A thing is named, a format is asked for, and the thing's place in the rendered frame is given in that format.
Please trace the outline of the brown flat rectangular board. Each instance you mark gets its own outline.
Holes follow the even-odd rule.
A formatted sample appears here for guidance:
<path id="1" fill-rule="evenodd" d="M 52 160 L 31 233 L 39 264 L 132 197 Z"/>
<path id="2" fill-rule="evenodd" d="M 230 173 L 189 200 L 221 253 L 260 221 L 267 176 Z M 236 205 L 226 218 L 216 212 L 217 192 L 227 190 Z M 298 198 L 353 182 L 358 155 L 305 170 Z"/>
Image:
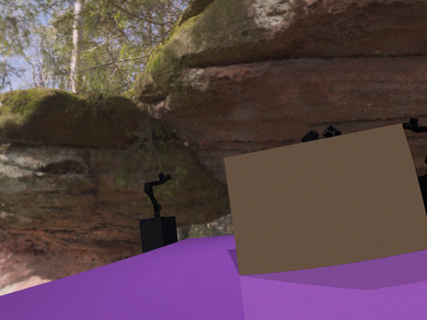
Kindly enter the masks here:
<path id="1" fill-rule="evenodd" d="M 427 249 L 402 124 L 224 158 L 239 275 Z"/>

